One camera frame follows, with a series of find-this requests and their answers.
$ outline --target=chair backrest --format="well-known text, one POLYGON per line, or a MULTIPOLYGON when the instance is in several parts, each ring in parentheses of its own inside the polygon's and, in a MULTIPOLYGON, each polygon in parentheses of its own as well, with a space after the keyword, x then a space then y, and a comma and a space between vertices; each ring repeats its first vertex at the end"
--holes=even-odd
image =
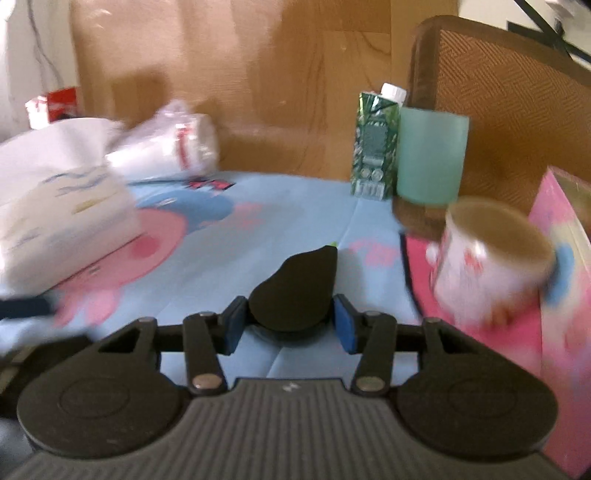
POLYGON ((73 0, 86 114, 135 125, 182 98, 212 116, 223 168, 346 180, 359 92, 406 78, 410 29, 457 13, 408 3, 73 0))
POLYGON ((407 104, 470 117, 460 195, 528 213, 548 166, 591 181, 591 72, 534 40, 457 17, 427 20, 407 104))

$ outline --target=white plastic bag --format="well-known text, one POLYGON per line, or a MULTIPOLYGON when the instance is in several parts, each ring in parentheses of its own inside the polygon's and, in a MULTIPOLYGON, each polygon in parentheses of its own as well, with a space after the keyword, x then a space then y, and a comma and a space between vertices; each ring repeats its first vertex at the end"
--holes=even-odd
POLYGON ((123 134, 106 159, 130 183, 186 180, 217 170, 219 146, 208 115, 189 113, 182 100, 172 100, 123 134))
POLYGON ((53 175, 5 216, 2 283, 39 295, 141 234, 135 200, 106 166, 53 175))
POLYGON ((106 148, 122 124, 104 118, 73 118, 31 130, 0 145, 0 232, 20 198, 52 175, 104 164, 106 148))

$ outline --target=white bottle cap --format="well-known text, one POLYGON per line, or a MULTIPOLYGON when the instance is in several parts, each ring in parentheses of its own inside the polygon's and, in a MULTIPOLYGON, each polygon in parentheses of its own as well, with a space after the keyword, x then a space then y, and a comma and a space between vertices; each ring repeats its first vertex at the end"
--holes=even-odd
POLYGON ((380 95, 388 100, 402 104, 406 98, 406 90, 391 83, 384 83, 380 95))

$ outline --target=cardboard box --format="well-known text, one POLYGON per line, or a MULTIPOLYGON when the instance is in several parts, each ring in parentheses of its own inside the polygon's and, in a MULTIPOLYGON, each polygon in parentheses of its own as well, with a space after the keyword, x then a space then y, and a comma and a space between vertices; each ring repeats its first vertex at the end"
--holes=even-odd
POLYGON ((373 92, 359 94, 351 194, 385 200, 394 192, 400 105, 373 92))
POLYGON ((181 98, 213 118, 223 170, 348 180, 359 92, 404 87, 417 25, 458 12, 457 0, 228 5, 73 0, 85 114, 132 127, 181 98))
POLYGON ((577 478, 591 463, 591 185, 549 168, 530 221, 551 238, 557 257, 540 298, 541 378, 560 405, 544 453, 577 478))
POLYGON ((530 221, 550 237, 557 258, 540 299, 544 357, 582 378, 591 374, 591 185, 548 169, 530 221))

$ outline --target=plastic bag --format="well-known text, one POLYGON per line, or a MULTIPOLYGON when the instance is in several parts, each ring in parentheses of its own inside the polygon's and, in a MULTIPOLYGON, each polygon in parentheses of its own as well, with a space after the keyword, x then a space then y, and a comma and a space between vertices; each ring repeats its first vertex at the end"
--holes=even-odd
POLYGON ((74 118, 31 130, 0 145, 0 238, 14 203, 52 175, 105 161, 122 125, 104 118, 74 118))
POLYGON ((189 113, 182 100, 172 100, 123 134, 106 159, 130 183, 186 180, 217 170, 219 146, 208 115, 189 113))

